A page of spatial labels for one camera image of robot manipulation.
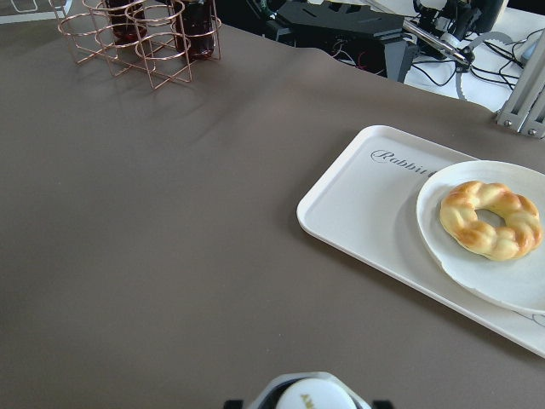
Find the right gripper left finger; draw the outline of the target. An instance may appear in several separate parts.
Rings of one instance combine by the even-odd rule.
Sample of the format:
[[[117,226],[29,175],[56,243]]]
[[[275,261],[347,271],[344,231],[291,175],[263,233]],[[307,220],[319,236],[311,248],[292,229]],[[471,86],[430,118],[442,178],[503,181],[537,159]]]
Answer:
[[[223,409],[243,409],[243,400],[226,400],[223,404]]]

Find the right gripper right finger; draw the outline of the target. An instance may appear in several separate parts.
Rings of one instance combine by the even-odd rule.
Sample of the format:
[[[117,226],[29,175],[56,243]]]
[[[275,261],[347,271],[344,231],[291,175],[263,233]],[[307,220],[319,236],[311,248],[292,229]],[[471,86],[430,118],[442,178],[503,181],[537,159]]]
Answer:
[[[392,409],[392,402],[390,400],[373,400],[371,407],[373,409]]]

